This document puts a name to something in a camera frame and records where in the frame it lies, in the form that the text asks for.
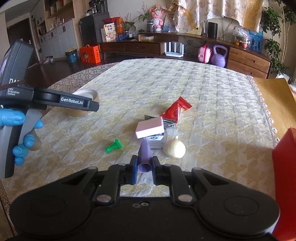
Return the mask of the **blue gloved left hand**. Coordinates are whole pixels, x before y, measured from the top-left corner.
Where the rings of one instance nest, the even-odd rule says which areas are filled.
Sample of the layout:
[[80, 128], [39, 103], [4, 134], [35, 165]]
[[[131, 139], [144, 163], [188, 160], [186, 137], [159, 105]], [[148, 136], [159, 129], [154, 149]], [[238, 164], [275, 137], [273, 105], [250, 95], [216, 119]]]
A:
[[[1, 128], [3, 126], [19, 126], [22, 125], [25, 120], [26, 116], [21, 111], [1, 108]], [[39, 137], [35, 132], [31, 131], [24, 136], [21, 144], [13, 148], [12, 152], [15, 156], [15, 164], [17, 166], [22, 166], [24, 164], [25, 157], [28, 155], [30, 148], [36, 145], [38, 139]]]

